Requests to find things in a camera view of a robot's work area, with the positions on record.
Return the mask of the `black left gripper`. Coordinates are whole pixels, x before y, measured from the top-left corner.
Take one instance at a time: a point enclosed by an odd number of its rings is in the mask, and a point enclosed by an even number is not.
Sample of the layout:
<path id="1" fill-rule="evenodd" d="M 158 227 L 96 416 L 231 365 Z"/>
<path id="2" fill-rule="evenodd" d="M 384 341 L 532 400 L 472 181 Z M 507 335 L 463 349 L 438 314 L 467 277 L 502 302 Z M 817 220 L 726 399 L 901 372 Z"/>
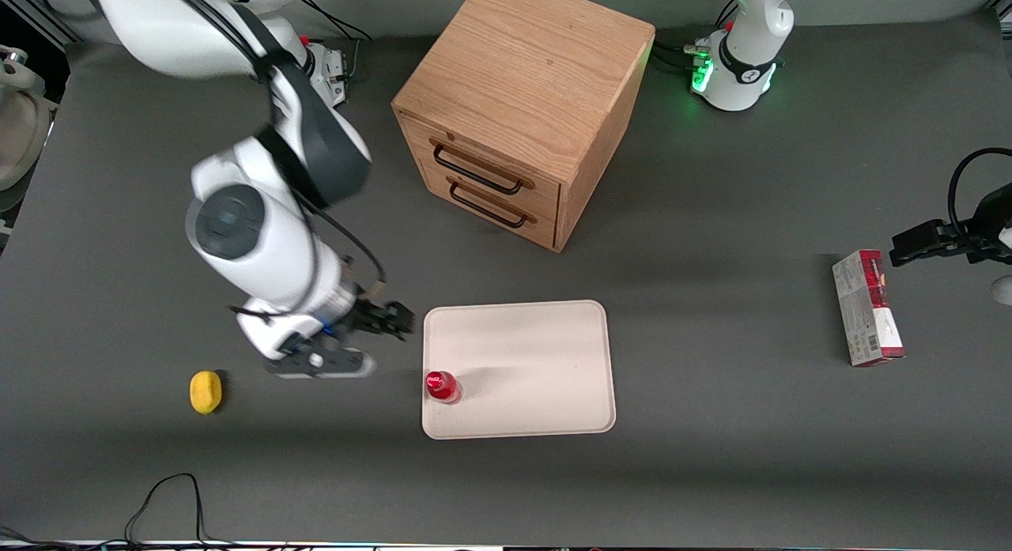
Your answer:
<path id="1" fill-rule="evenodd" d="M 892 238 L 889 260 L 895 269 L 921 259 L 950 255 L 951 227 L 955 231 L 955 255 L 965 255 L 972 264 L 1011 263 L 1011 184 L 983 196 L 971 218 L 959 220 L 957 184 L 951 183 L 946 195 L 946 211 L 950 224 L 932 219 Z"/>

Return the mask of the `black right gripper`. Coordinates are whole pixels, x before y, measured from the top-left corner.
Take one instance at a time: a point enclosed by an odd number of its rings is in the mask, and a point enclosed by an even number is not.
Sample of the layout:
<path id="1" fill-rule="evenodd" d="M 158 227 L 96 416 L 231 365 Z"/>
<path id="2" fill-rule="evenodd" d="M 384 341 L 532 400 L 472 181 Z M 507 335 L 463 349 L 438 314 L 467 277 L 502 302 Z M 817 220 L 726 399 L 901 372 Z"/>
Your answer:
<path id="1" fill-rule="evenodd" d="M 349 343 L 355 332 L 393 336 L 401 342 L 414 332 L 415 314 L 400 302 L 391 301 L 382 307 L 359 296 L 354 302 L 340 306 L 348 308 L 340 311 L 335 304 L 325 304 L 315 310 L 315 319 L 323 325 L 315 338 L 317 353 L 360 353 L 360 349 Z"/>

